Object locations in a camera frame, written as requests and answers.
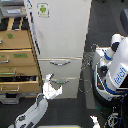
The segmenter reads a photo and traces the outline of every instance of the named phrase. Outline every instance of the cabinet drawer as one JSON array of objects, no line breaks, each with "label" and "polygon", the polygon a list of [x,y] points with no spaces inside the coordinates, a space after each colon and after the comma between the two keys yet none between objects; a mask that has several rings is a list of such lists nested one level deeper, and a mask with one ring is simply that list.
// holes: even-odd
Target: cabinet drawer
[{"label": "cabinet drawer", "polygon": [[31,48],[28,32],[0,31],[0,49]]},{"label": "cabinet drawer", "polygon": [[54,74],[54,78],[79,77],[82,59],[38,61],[42,77]]},{"label": "cabinet drawer", "polygon": [[36,65],[19,67],[0,67],[0,77],[38,75]]},{"label": "cabinet drawer", "polygon": [[0,50],[0,66],[35,65],[32,50]]},{"label": "cabinet drawer", "polygon": [[79,79],[53,79],[51,80],[53,88],[58,89],[62,85],[62,94],[58,98],[76,98],[78,93]]},{"label": "cabinet drawer", "polygon": [[38,78],[34,81],[0,82],[0,93],[40,92]]}]

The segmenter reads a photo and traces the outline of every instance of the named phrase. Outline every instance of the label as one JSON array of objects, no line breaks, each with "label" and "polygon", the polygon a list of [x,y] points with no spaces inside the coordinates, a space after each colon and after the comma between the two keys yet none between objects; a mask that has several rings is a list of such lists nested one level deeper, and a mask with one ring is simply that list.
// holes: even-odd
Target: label
[{"label": "label", "polygon": [[120,64],[113,77],[113,81],[117,87],[120,87],[127,74],[128,71],[123,67],[122,64]]},{"label": "label", "polygon": [[28,58],[26,53],[13,54],[14,58]]},{"label": "label", "polygon": [[47,3],[38,3],[38,15],[40,17],[49,17],[49,6]]},{"label": "label", "polygon": [[6,56],[5,55],[1,55],[1,58],[5,58]]},{"label": "label", "polygon": [[13,69],[13,68],[8,68],[8,69]]},{"label": "label", "polygon": [[8,33],[7,36],[9,39],[13,39],[13,35],[11,33]]},{"label": "label", "polygon": [[11,9],[7,10],[9,14],[20,14],[20,9]]}]

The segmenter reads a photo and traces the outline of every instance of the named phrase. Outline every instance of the refrigerator door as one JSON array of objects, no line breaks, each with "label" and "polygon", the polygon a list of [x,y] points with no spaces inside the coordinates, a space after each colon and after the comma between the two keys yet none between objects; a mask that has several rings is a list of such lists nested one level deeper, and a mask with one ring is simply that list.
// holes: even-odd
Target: refrigerator door
[{"label": "refrigerator door", "polygon": [[54,74],[54,78],[79,77],[82,59],[39,60],[42,78]]},{"label": "refrigerator door", "polygon": [[40,50],[40,54],[37,51],[38,58],[83,56],[91,0],[24,2],[30,27],[35,29],[35,40]]},{"label": "refrigerator door", "polygon": [[79,78],[51,80],[52,87],[58,89],[62,85],[62,94],[56,99],[76,98],[78,93]]}]

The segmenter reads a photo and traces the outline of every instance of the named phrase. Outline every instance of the blue label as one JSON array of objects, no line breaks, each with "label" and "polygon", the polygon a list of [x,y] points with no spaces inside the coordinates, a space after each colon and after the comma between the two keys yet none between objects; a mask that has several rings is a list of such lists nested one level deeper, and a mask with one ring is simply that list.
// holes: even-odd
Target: blue label
[{"label": "blue label", "polygon": [[127,72],[126,69],[120,68],[120,72],[117,74],[117,77],[114,78],[114,81],[115,81],[118,85],[119,85],[119,84],[122,82],[122,80],[124,79],[126,72]]}]

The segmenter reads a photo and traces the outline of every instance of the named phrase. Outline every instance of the white robot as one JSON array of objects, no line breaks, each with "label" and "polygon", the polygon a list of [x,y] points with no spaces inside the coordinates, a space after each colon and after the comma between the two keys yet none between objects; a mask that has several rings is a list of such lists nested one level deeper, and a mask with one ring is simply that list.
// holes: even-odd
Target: white robot
[{"label": "white robot", "polygon": [[114,34],[111,46],[96,48],[94,70],[94,94],[107,105],[116,105],[128,89],[128,37]]},{"label": "white robot", "polygon": [[46,75],[46,80],[43,85],[43,93],[37,95],[36,102],[22,115],[19,115],[15,124],[8,128],[34,128],[40,121],[48,108],[47,99],[54,99],[56,96],[62,94],[62,86],[55,90],[50,84],[50,79],[53,74]]}]

